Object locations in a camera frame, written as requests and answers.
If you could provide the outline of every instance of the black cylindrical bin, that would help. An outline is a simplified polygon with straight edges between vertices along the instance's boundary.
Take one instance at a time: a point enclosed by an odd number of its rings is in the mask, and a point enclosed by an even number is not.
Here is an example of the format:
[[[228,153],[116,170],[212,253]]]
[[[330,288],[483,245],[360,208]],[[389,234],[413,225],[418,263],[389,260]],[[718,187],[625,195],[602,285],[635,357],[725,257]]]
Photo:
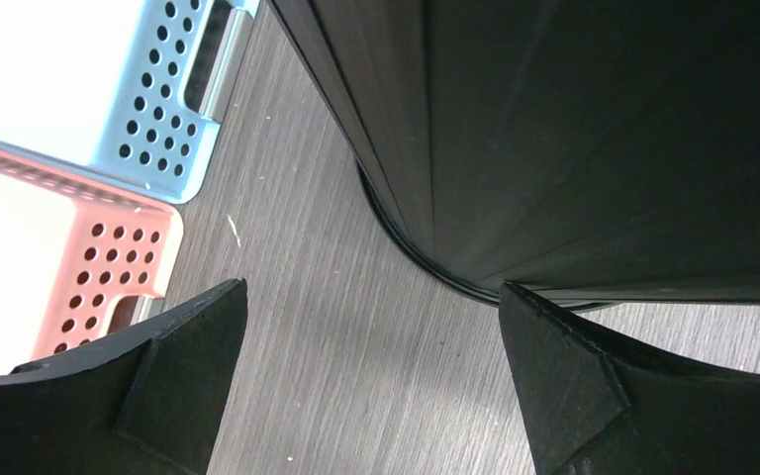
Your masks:
[[[760,1],[273,4],[445,282],[760,303]]]

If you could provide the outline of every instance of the wood-grain floor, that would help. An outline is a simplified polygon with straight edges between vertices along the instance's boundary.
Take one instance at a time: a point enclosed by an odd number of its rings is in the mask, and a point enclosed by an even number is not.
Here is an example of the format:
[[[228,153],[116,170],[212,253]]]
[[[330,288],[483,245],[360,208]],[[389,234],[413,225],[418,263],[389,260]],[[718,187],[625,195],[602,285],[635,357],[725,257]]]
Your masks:
[[[209,473],[533,473],[496,310],[389,242],[264,5],[203,191],[180,211],[167,306],[230,277],[250,289]],[[587,317],[760,372],[760,307],[630,304]]]

